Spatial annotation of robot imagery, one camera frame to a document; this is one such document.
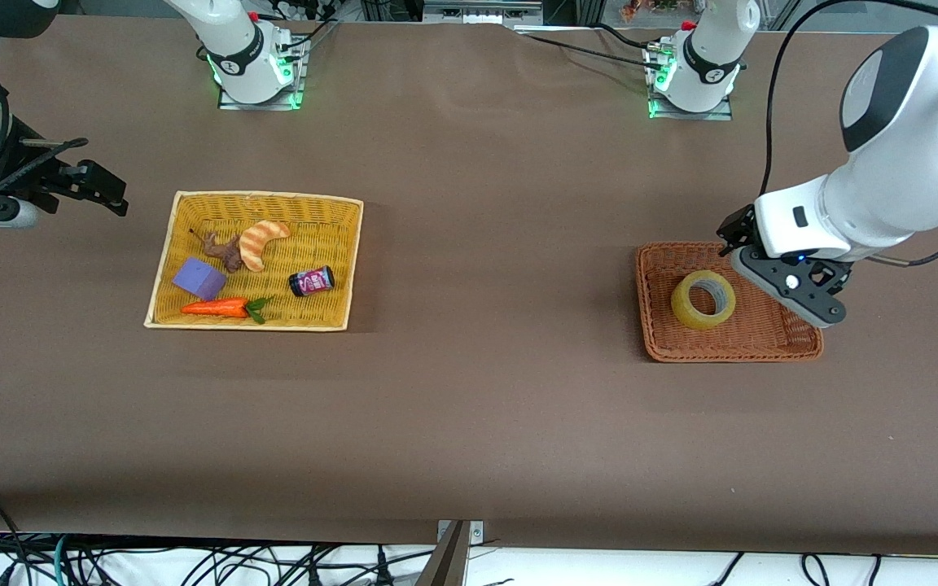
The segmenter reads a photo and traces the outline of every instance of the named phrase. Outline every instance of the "can label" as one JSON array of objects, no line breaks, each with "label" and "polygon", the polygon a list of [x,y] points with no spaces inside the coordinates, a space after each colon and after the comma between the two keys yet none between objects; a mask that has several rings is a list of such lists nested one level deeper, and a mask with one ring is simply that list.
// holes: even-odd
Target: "can label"
[{"label": "can label", "polygon": [[297,272],[287,278],[287,283],[291,287],[291,293],[305,297],[335,289],[335,275],[331,273],[331,267],[323,266],[319,269]]}]

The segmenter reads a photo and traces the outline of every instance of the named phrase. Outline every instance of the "yellow tape roll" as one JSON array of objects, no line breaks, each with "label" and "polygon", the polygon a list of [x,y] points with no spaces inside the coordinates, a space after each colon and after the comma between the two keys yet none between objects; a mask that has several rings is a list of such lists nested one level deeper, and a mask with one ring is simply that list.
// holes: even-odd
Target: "yellow tape roll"
[{"label": "yellow tape roll", "polygon": [[[703,314],[690,303],[690,289],[694,286],[711,293],[715,300],[715,315]],[[686,275],[671,293],[671,311],[683,325],[692,330],[711,330],[730,319],[737,307],[737,295],[730,282],[713,271],[696,271]]]}]

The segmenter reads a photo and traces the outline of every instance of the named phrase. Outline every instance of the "brown toy dinosaur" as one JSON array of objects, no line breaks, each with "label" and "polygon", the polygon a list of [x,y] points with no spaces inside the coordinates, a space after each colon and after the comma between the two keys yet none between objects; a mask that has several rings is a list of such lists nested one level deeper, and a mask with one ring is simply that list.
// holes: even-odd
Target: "brown toy dinosaur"
[{"label": "brown toy dinosaur", "polygon": [[[198,234],[194,230],[191,230],[191,234],[198,238]],[[205,234],[198,240],[201,241],[201,249],[204,250],[206,256],[223,260],[226,272],[237,272],[245,264],[241,260],[241,250],[238,249],[238,240],[240,238],[241,234],[234,234],[234,237],[228,240],[227,244],[216,244],[216,233],[211,231],[211,233]]]}]

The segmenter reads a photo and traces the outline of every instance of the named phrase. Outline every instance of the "orange carrot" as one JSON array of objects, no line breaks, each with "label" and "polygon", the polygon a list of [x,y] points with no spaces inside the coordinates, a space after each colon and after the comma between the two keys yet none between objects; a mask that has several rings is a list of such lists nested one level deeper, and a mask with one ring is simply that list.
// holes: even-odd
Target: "orange carrot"
[{"label": "orange carrot", "polygon": [[267,300],[249,301],[247,297],[227,297],[224,300],[197,301],[183,305],[180,313],[193,315],[216,315],[221,317],[251,317],[256,323],[265,323],[260,315]]}]

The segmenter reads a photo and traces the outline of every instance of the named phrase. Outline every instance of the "brown paper tabletop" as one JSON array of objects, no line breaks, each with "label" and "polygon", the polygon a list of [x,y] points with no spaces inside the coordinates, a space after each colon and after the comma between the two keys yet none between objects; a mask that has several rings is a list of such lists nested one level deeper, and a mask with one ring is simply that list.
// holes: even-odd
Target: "brown paper tabletop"
[{"label": "brown paper tabletop", "polygon": [[[779,38],[726,123],[649,120],[637,68],[498,26],[341,25],[289,114],[217,111],[179,20],[4,41],[12,111],[88,137],[64,158],[131,207],[0,231],[0,500],[27,531],[938,553],[938,262],[857,265],[813,363],[643,352],[633,250],[755,198]],[[793,44],[771,186],[844,162],[882,40]],[[144,329],[176,190],[365,200],[349,331]]]}]

